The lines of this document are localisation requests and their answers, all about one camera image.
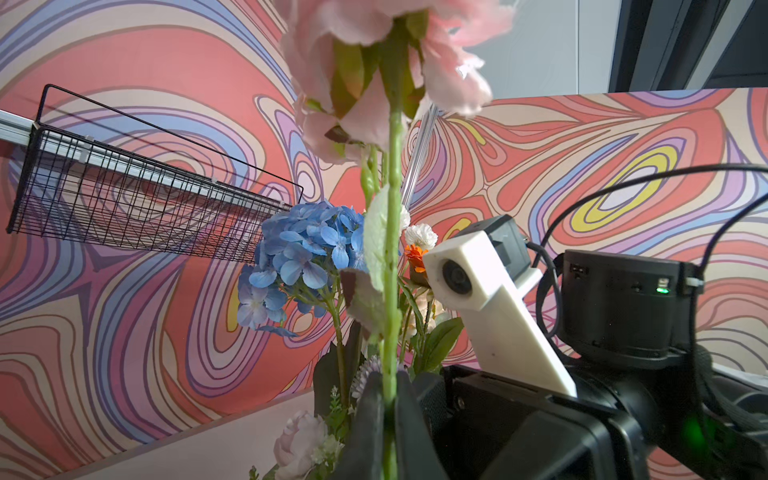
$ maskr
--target cable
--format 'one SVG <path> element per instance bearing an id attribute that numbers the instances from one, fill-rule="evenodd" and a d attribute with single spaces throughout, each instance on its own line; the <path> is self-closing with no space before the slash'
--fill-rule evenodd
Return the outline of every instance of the cable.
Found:
<path id="1" fill-rule="evenodd" d="M 698 272 L 700 280 L 704 280 L 704 270 L 707 268 L 707 265 L 709 265 L 710 263 L 710 258 L 712 257 L 712 251 L 715 248 L 715 244 L 726 233 L 726 230 L 731 228 L 739 220 L 749 215 L 752 212 L 752 210 L 755 210 L 756 208 L 758 208 L 760 204 L 764 204 L 767 201 L 768 201 L 768 194 L 765 194 L 762 197 L 755 200 L 754 202 L 752 202 L 751 204 L 744 207 L 735 217 L 731 218 L 726 223 L 723 223 L 723 226 L 720 227 L 720 229 L 710 239 L 710 242 L 707 244 L 707 249 L 704 251 L 703 257 L 701 257 L 701 263 L 699 264 L 699 272 Z"/>
<path id="2" fill-rule="evenodd" d="M 537 323 L 539 324 L 539 327 L 541 328 L 541 330 L 544 332 L 544 336 L 550 339 L 553 336 L 557 335 L 558 328 L 560 327 L 560 322 L 563 318 L 563 296 L 560 291 L 560 286 L 558 285 L 558 271 L 555 269 L 554 262 L 552 261 L 552 257 L 549 256 L 549 252 L 547 252 L 547 249 L 533 242 L 528 242 L 525 244 L 525 246 L 535 251 L 537 255 L 541 255 L 544 257 L 544 263 L 547 264 L 547 270 L 552 275 L 552 288 L 554 289 L 554 302 L 557 308 L 552 330 L 547 331 L 547 327 L 544 325 L 544 321 L 541 319 L 541 311 L 538 308 L 536 309 Z"/>
<path id="3" fill-rule="evenodd" d="M 768 167 L 765 165 L 713 164 L 713 165 L 699 165 L 696 167 L 688 167 L 688 168 L 681 168 L 679 170 L 670 170 L 666 172 L 660 172 L 658 174 L 646 175 L 645 177 L 639 177 L 639 178 L 635 178 L 634 180 L 629 180 L 627 182 L 621 182 L 619 184 L 611 185 L 610 187 L 606 187 L 602 190 L 598 190 L 593 194 L 589 194 L 586 197 L 580 200 L 577 200 L 570 207 L 566 208 L 563 211 L 563 213 L 561 213 L 560 215 L 558 215 L 557 218 L 554 219 L 554 221 L 552 222 L 552 225 L 550 225 L 549 228 L 547 229 L 547 233 L 545 233 L 544 236 L 541 238 L 541 246 L 546 247 L 547 242 L 549 241 L 549 239 L 552 237 L 552 234 L 554 233 L 554 229 L 560 224 L 560 222 L 565 220 L 565 218 L 568 215 L 576 211 L 576 209 L 586 204 L 590 200 L 594 200 L 595 198 L 602 197 L 603 195 L 611 194 L 623 188 L 633 187 L 634 185 L 645 184 L 653 180 L 662 180 L 664 178 L 679 177 L 681 175 L 702 174 L 706 172 L 725 171 L 725 170 L 755 171 L 755 172 L 763 172 L 765 174 L 768 174 Z M 541 255 L 536 254 L 536 258 L 533 261 L 533 266 L 537 266 L 540 259 L 541 259 Z"/>

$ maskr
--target blue hydrangea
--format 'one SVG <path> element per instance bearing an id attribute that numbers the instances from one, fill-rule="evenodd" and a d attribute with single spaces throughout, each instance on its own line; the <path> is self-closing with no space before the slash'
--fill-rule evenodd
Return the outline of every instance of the blue hydrangea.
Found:
<path id="1" fill-rule="evenodd" d="M 293 337 L 282 327 L 289 299 L 301 313 L 326 315 L 339 270 L 365 270 L 362 253 L 363 216 L 327 201 L 300 204 L 265 220 L 255 264 L 246 265 L 238 280 L 240 325 Z"/>

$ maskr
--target swirl patterned wall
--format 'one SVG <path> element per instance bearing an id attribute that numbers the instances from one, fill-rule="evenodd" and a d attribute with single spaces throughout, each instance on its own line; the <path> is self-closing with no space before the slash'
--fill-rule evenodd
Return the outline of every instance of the swirl patterned wall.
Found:
<path id="1" fill-rule="evenodd" d="M 53 82 L 292 178 L 307 200 L 360 208 L 358 170 L 319 162 L 301 143 L 282 28 L 265 0 L 0 2 L 0 109 L 33 117 Z M 52 103 L 49 123 L 296 201 L 241 164 L 81 102 Z M 535 239 L 577 196 L 619 179 L 765 163 L 768 91 L 498 101 L 437 128 L 415 219 L 449 237 L 508 212 Z M 0 155 L 7 219 L 24 149 L 0 144 Z M 717 225 L 767 188 L 752 174 L 718 174 L 625 190 L 578 211 L 552 247 L 695 260 Z M 751 372 L 768 369 L 765 222 L 763 210 L 719 245 L 700 301 L 707 348 Z M 241 329 L 239 269 L 0 233 L 0 478 L 46 478 L 309 386 L 329 319 L 290 308 L 293 339 Z M 474 360 L 465 337 L 450 360 Z M 663 454 L 651 464 L 655 478 L 690 477 Z"/>

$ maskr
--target wire mesh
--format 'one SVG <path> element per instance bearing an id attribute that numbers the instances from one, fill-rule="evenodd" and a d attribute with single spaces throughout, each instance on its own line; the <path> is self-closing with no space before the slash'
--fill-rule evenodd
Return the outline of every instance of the wire mesh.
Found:
<path id="1" fill-rule="evenodd" d="M 252 263 L 261 223 L 290 205 L 42 125 L 7 231 Z"/>

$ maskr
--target orange flower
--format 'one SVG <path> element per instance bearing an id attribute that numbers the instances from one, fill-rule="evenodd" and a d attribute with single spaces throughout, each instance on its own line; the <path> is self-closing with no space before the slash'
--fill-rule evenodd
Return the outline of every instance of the orange flower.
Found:
<path id="1" fill-rule="evenodd" d="M 426 268 L 424 268 L 424 254 L 429 252 L 429 250 L 422 250 L 421 247 L 417 247 L 416 245 L 408 245 L 406 247 L 406 257 L 408 258 L 408 263 L 411 264 L 413 269 L 417 273 L 424 273 L 426 272 Z"/>

